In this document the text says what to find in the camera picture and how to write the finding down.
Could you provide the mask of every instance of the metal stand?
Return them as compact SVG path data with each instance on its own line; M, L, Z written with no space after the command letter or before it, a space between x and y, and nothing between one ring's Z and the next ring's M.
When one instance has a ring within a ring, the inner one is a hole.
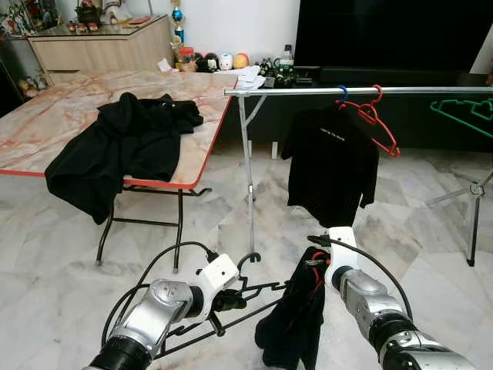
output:
M491 87L462 87L462 86L439 86L439 87L384 87L381 91L385 94L492 94ZM374 87L350 87L347 92L351 95L370 95L379 93L379 90ZM268 96L299 96L299 95L342 95L344 91L340 88L326 89L233 89L224 90L225 96L236 96L238 98L238 109L240 111L241 138L243 141L243 156L246 168L246 181L248 192L248 220L250 229L250 250L255 251L254 247L254 232L253 232L253 181L252 181L252 166L250 162L251 153L248 143L248 124L255 118L263 102ZM260 96L260 100L253 109L252 113L247 118L245 111L245 98L251 96Z
M177 227L176 232L176 243L178 244L182 240L182 230L183 230L183 197L200 197L205 192L212 191L209 187L202 189L199 193L194 190L189 190L189 193L184 193L182 189L178 191L168 191L168 190L154 190L146 187L136 187L132 185L130 187L124 187L125 191L132 191L134 193L154 193L154 194L168 194L178 196L178 222L161 222L161 221L150 221L150 220L137 220L133 218L118 218L114 217L115 207L112 205L109 212L108 220L106 221L105 230L102 232L101 239L99 240L98 254L96 255L96 265L101 265L102 249L104 248L106 237L108 236L109 228L111 227L113 221L115 222L130 222L132 224L145 224L145 225L158 225L165 227ZM173 262L173 273L178 272L179 265L179 248L175 249L175 257Z
M478 237L478 218L479 218L479 204L481 198L485 196L485 185L493 177L493 171L491 171L483 180L472 181L469 189L462 189L444 195L443 197L438 197L433 200L428 201L426 204L431 206L432 204L441 202L446 199L453 197L458 197L462 194L470 193L471 195L471 220L469 224L469 247L466 261L468 265L474 267L475 265L475 254L476 254L476 239Z

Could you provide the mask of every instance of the wooden cabinet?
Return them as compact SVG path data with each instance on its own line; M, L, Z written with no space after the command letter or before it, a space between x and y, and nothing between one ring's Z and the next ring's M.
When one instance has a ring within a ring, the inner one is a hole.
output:
M52 84L69 81L78 71L152 70L166 58L173 62L169 19L156 17L138 28L103 25L97 33L76 35L65 25L29 38Z

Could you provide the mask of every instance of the trophy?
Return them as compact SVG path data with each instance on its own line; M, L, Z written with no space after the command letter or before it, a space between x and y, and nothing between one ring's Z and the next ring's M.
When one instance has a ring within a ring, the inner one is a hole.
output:
M185 42L185 34L181 23L185 20L182 11L178 8L179 0L173 0L173 11L171 12L171 18L173 20L173 25L175 26L175 35L179 36L181 42Z

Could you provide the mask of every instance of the black clothing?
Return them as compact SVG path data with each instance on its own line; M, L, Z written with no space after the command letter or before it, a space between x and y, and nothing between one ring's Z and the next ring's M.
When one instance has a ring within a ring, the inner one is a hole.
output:
M303 206L323 227L352 226L357 206L373 203L378 149L335 106L299 113L281 154L293 157L288 206Z
M324 322L327 268L320 269L317 282L313 268L307 268L304 262L311 260L316 252L322 255L315 259L330 257L321 249L307 248L283 294L287 298L257 324L255 343L264 350L262 359L267 366L296 369L301 358L306 370L315 369L320 326Z
M123 176L169 181L181 133L202 124L196 104L169 95L138 100L125 92L98 108L98 119L70 140L45 171L50 193L90 214L97 224L122 191Z

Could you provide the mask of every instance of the folding table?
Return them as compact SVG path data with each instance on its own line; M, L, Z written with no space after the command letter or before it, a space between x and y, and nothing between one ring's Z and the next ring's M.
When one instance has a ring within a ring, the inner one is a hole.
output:
M183 229L183 197L198 197L210 190L194 191L230 101L223 91L235 85L236 76L224 74L80 72L71 82L44 91L0 119L0 174L43 177L45 168L67 142L96 120L97 107L117 101L124 92L133 93L139 99L169 93L174 100L193 100L204 118L203 125L196 127L193 134L181 136L179 162L171 181L129 176L124 179L127 191L177 195L178 222L118 218L111 209L99 242L96 264L101 264L102 250L113 221L176 227L179 243ZM179 248L175 249L175 272L178 263Z

